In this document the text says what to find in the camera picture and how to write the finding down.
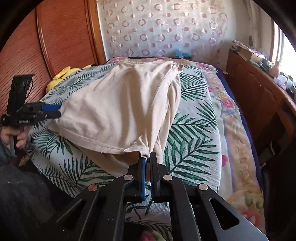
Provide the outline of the person's left hand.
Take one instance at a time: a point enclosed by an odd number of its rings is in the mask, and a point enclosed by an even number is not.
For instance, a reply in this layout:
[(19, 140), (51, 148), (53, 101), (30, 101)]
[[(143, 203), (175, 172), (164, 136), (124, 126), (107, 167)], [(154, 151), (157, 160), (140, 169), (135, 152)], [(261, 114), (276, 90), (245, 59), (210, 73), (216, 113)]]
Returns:
[(20, 131), (19, 129), (12, 128), (10, 126), (3, 126), (1, 128), (1, 141), (3, 144), (8, 148), (10, 147), (10, 137), (14, 136), (16, 137), (16, 147), (18, 149), (23, 149), (26, 145), (28, 133), (30, 131), (29, 126), (24, 126), (23, 131)]

